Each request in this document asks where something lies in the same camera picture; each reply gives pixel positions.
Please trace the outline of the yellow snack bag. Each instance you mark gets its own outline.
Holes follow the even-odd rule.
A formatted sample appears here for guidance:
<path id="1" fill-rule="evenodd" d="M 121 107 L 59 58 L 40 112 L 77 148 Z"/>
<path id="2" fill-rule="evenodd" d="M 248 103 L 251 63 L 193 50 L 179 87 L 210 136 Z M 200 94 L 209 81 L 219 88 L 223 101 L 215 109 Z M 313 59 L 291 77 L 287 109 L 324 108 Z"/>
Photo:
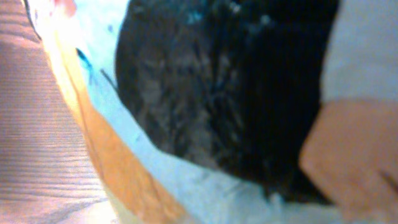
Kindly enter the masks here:
<path id="1" fill-rule="evenodd" d="M 185 209 L 172 223 L 396 223 L 396 1 L 25 1 Z"/>

